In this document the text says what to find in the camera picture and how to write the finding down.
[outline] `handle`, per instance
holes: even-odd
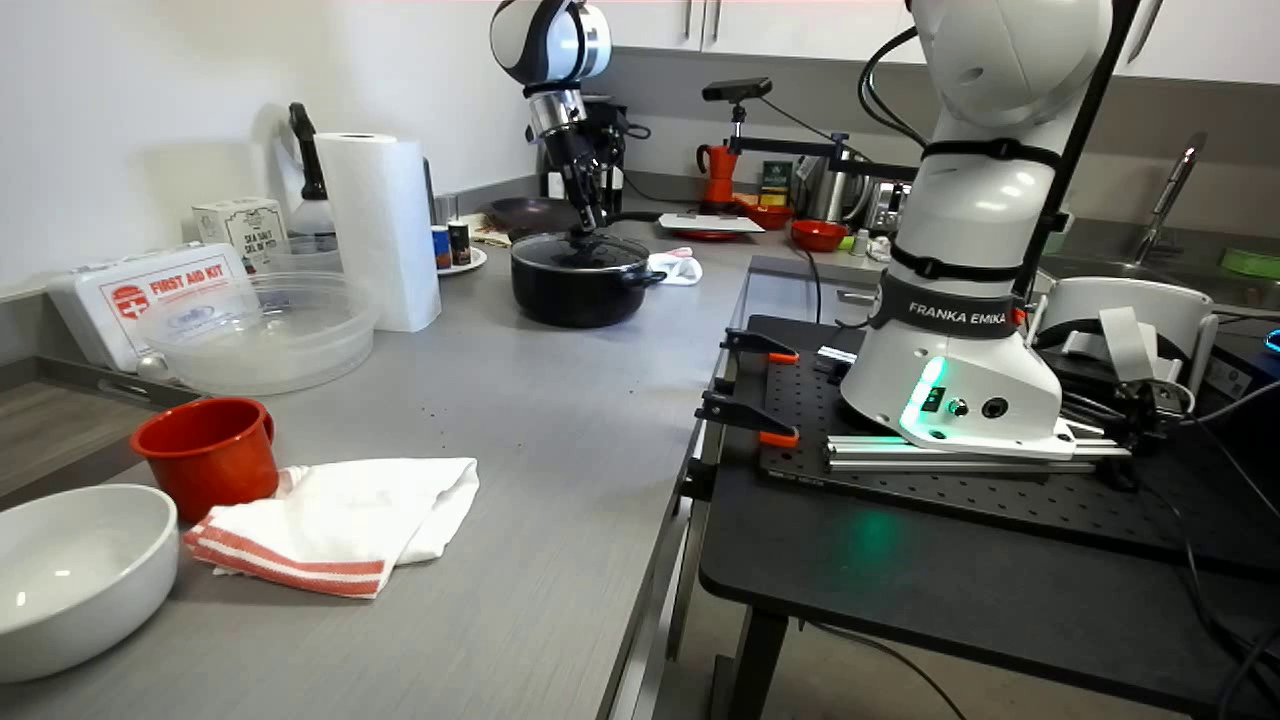
[[[688,43],[694,36],[694,0],[684,0],[684,33],[680,33],[680,43]]]
[[[645,264],[625,266],[619,274],[628,286],[655,286],[668,280],[668,271],[647,271]]]
[[[719,9],[724,9],[724,0],[710,0],[712,5],[712,40],[710,40],[710,48],[712,43],[719,43]]]
[[[287,104],[287,127],[297,134],[297,146],[305,153],[305,199],[329,199],[320,153],[317,153],[317,123],[305,104]]]
[[[712,155],[712,143],[700,143],[700,146],[694,153],[697,173],[710,173],[710,155]]]
[[[1127,52],[1124,63],[1133,63],[1147,48],[1159,9],[1165,9],[1165,0],[1154,0],[1154,13],[1144,21],[1144,29],[1137,33],[1133,52]]]
[[[1208,143],[1208,130],[1197,130],[1197,134],[1188,138],[1188,146],[1176,155],[1176,164],[1170,169],[1165,186],[1159,186],[1159,196],[1158,196],[1154,221],[1159,221],[1159,224],[1170,221],[1176,196],[1188,186],[1188,176],[1192,176],[1197,164],[1199,164],[1203,143]]]

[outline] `bottle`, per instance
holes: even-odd
[[[305,155],[301,205],[287,207],[287,247],[301,264],[313,264],[313,260],[341,264],[325,169],[320,169],[320,153],[317,153],[317,123],[305,104],[287,104],[287,127],[293,127],[297,146]]]
[[[791,207],[791,164],[764,159],[757,178],[757,207]]]

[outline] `paper towel roll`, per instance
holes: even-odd
[[[376,299],[384,331],[430,326],[439,280],[422,143],[320,130],[317,146],[344,274]]]

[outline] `green light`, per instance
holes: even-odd
[[[902,548],[902,526],[890,510],[856,510],[842,532],[842,548],[847,568],[879,574]]]
[[[912,389],[912,401],[908,401],[902,424],[905,427],[933,427],[937,419],[927,419],[927,417],[937,417],[937,401],[939,401],[939,390],[949,390],[949,381],[954,381],[954,365],[943,357],[933,357]]]

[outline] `faucet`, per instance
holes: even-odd
[[[1188,146],[1176,155],[1176,164],[1170,169],[1165,186],[1159,186],[1159,196],[1154,205],[1147,227],[1142,233],[1142,239],[1133,243],[1127,264],[1124,264],[1127,271],[1142,271],[1144,260],[1158,247],[1172,253],[1172,243],[1159,243],[1159,234],[1165,234],[1165,224],[1170,224],[1170,212],[1172,212],[1176,196],[1185,192],[1188,176],[1197,173],[1197,159],[1199,159],[1203,143],[1208,143],[1208,130],[1197,130],[1188,138]]]

